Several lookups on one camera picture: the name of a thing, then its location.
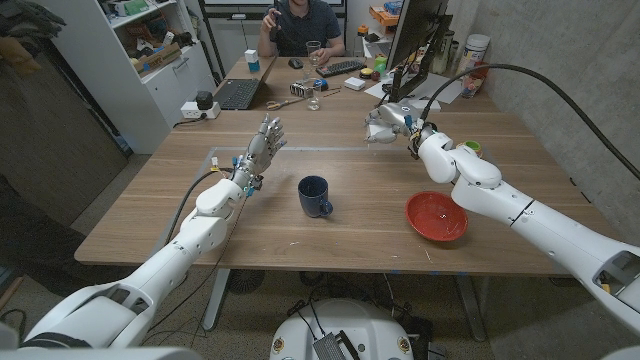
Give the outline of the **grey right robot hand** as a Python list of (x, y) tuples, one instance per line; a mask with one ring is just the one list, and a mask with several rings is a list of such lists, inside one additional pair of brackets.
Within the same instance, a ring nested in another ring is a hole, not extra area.
[(365, 118), (366, 143), (393, 143), (398, 136), (411, 138), (417, 134), (418, 143), (437, 131), (437, 126), (420, 118), (421, 112), (411, 106), (387, 103), (370, 111)]

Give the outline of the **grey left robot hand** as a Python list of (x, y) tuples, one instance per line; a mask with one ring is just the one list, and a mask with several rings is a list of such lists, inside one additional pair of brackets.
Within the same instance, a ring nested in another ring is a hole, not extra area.
[(253, 136), (247, 150), (236, 167), (231, 180), (241, 188), (261, 187), (260, 177), (271, 165), (276, 153), (287, 143), (283, 140), (283, 125), (279, 117), (266, 114), (258, 132)]

